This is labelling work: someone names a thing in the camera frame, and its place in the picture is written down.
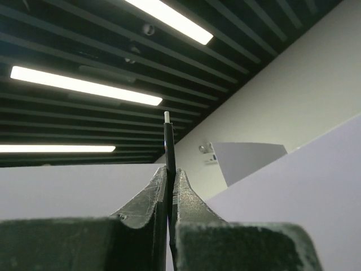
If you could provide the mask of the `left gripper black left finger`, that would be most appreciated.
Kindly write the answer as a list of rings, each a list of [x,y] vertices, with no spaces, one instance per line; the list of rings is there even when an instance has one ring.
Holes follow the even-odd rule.
[[[167,170],[108,217],[1,223],[2,270],[165,270]]]

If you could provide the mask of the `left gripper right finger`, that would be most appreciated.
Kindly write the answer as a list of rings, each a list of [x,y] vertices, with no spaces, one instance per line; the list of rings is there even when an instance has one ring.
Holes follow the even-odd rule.
[[[307,232],[284,222],[226,222],[178,169],[170,249],[175,270],[322,270]]]

